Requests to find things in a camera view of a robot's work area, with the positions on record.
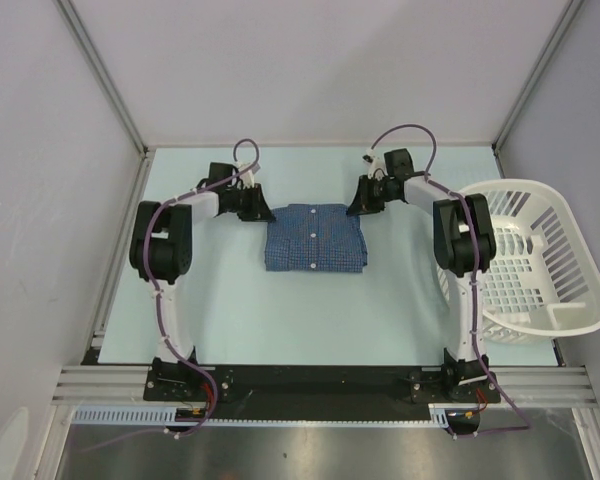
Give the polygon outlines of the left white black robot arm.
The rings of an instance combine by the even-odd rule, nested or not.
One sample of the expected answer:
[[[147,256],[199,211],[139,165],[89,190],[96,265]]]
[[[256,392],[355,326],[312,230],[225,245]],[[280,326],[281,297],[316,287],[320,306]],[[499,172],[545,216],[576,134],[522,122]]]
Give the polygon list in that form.
[[[165,202],[138,204],[129,248],[129,262],[148,283],[156,304],[160,335],[155,359],[173,364],[166,387],[177,398],[194,397],[201,376],[189,365],[198,364],[190,329],[179,313],[178,293],[182,278],[194,259],[194,226],[225,213],[243,222],[273,222],[263,189],[255,180],[254,163],[218,163],[191,191]]]

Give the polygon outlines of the blue checkered long sleeve shirt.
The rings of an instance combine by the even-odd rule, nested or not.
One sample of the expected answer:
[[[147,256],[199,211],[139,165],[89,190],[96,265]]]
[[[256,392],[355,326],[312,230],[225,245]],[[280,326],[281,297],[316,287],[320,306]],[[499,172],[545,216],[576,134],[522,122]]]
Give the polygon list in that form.
[[[363,272],[368,251],[361,222],[344,204],[289,204],[273,210],[264,248],[269,272]]]

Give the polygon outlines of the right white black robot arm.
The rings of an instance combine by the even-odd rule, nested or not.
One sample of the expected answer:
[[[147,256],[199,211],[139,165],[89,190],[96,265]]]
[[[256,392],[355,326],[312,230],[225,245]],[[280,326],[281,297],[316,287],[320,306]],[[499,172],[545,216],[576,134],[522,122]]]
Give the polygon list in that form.
[[[380,213],[391,201],[416,206],[431,216],[434,258],[446,277],[451,319],[441,371],[433,384],[453,402],[479,402],[491,382],[481,280],[496,254],[486,197],[465,196],[433,180],[426,170],[417,171],[406,149],[382,158],[368,149],[363,161],[368,172],[358,179],[349,216]]]

